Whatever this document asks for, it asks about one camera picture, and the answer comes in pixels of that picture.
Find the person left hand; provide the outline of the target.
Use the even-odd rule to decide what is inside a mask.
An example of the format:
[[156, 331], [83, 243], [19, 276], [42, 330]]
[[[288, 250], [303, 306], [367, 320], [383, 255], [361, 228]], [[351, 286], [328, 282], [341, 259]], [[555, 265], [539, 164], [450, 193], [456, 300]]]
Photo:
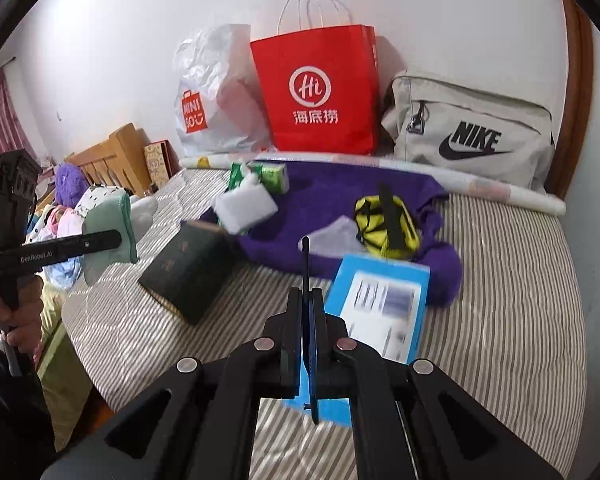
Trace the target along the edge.
[[43, 281], [38, 275], [22, 278], [18, 282], [19, 308], [9, 309], [0, 297], [0, 327], [8, 325], [7, 343], [21, 353], [32, 356], [42, 338], [41, 299]]

